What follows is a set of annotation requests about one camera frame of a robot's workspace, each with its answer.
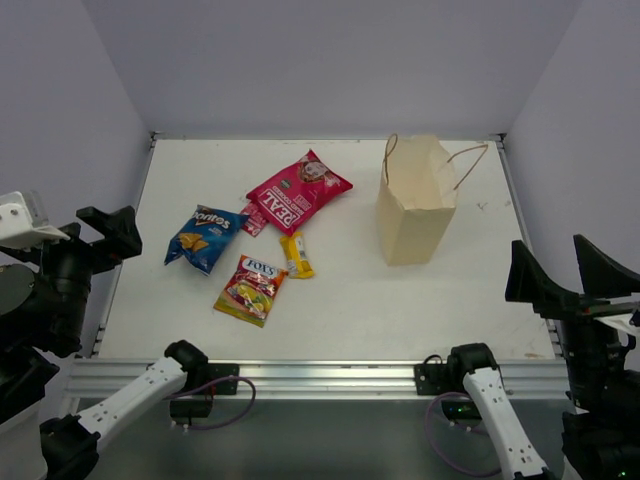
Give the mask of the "orange yellow candy packet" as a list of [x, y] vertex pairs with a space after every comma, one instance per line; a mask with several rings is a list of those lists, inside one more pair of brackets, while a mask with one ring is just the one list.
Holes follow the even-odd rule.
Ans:
[[262, 328], [287, 276], [285, 269], [242, 255], [213, 309]]

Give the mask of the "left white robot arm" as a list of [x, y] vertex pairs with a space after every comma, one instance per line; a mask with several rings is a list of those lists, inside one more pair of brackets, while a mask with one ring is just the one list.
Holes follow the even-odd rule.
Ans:
[[207, 356], [187, 341], [145, 366], [79, 357], [91, 281], [139, 256], [136, 213], [80, 209], [52, 226], [21, 193], [1, 199], [1, 475], [84, 479], [105, 447], [166, 398], [201, 390]]

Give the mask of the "aluminium mounting rail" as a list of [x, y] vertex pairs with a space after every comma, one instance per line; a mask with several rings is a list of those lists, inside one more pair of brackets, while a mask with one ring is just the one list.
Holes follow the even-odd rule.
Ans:
[[[152, 362], [131, 359], [77, 359], [64, 394], [68, 399], [106, 398], [144, 374]], [[267, 400], [413, 400], [417, 397], [412, 361], [247, 360], [240, 374]], [[507, 360], [500, 363], [512, 400], [563, 400], [569, 390], [559, 360]]]

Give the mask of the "large red snack bag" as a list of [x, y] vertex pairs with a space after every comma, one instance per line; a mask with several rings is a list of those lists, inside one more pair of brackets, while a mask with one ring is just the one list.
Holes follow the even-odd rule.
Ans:
[[249, 191], [246, 198], [268, 223], [293, 235], [327, 203], [353, 184], [331, 170], [312, 150]]

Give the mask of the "brown paper bag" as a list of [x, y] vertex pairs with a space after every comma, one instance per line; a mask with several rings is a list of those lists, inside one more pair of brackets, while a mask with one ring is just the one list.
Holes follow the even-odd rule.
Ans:
[[457, 209], [458, 190], [488, 151], [480, 143], [448, 152], [434, 135], [386, 141], [376, 200], [376, 226], [389, 266], [426, 264]]

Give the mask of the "yellow snack packet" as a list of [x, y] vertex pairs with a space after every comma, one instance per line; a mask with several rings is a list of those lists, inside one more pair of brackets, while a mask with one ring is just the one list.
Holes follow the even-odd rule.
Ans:
[[301, 232], [282, 236], [279, 243], [286, 259], [288, 275], [293, 279], [310, 279], [315, 271], [306, 255], [304, 237]]

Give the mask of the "blue white snack bag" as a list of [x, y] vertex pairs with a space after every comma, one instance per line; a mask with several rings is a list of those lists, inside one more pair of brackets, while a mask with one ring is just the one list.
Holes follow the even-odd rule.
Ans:
[[185, 258], [198, 271], [209, 275], [248, 219], [247, 214], [198, 205], [169, 241], [164, 265]]

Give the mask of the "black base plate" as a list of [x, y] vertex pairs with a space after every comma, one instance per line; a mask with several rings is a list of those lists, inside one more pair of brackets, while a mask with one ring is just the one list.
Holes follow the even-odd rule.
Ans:
[[449, 355], [444, 360], [432, 354], [413, 366], [416, 393], [419, 396], [438, 396], [444, 393], [464, 393], [458, 360]]
[[184, 387], [169, 398], [235, 395], [239, 373], [240, 365], [237, 363], [207, 363], [189, 372]]

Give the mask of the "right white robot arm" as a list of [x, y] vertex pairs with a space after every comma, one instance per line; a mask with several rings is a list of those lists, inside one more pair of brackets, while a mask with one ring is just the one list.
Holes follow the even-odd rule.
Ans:
[[[638, 273], [583, 235], [573, 238], [582, 290], [554, 282], [522, 241], [511, 245], [505, 299], [526, 303], [561, 324], [561, 347], [573, 404], [562, 415], [566, 479], [639, 476], [639, 374], [625, 366], [639, 344]], [[478, 409], [505, 479], [554, 474], [522, 427], [493, 353], [484, 343], [455, 347], [444, 366], [447, 384]]]

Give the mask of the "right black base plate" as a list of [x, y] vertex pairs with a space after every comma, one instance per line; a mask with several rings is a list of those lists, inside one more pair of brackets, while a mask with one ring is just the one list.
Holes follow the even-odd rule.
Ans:
[[438, 396], [444, 393], [464, 393], [458, 360], [449, 355], [444, 360], [432, 354], [413, 366], [416, 393], [419, 396]]

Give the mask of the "small pink snack packet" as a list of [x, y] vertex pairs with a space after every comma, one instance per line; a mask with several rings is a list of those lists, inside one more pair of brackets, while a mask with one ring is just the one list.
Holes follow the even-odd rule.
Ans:
[[241, 211], [242, 215], [247, 215], [247, 221], [242, 229], [252, 237], [257, 237], [268, 224], [268, 220], [263, 216], [258, 206], [249, 202]]

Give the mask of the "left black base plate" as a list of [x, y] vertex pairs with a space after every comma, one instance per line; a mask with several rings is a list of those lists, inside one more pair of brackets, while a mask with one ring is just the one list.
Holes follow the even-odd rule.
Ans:
[[207, 363], [189, 372], [184, 387], [169, 398], [235, 395], [239, 373], [240, 365], [237, 363]]

